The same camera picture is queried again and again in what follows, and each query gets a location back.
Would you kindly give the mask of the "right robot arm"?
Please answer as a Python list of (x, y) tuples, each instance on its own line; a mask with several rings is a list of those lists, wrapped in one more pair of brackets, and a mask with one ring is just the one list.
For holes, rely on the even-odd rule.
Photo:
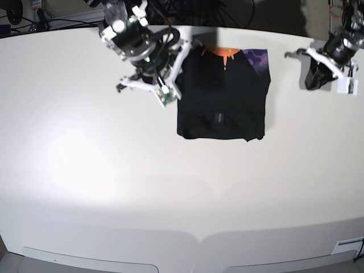
[(165, 99), (181, 98), (176, 80), (192, 42), (182, 39), (171, 24), (153, 32), (147, 19), (149, 7), (164, 17), (155, 1), (102, 1), (104, 19), (99, 24), (99, 36), (104, 45), (135, 68), (133, 75), (121, 78), (117, 91), (137, 88)]

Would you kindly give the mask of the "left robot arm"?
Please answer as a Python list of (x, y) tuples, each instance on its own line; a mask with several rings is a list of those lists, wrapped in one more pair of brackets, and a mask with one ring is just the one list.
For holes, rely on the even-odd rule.
[(329, 33), (323, 47), (299, 48), (285, 54), (310, 58), (305, 78), (308, 90), (319, 89), (340, 78), (351, 78), (357, 71), (353, 57), (363, 48), (363, 1), (343, 1), (341, 22), (342, 25)]

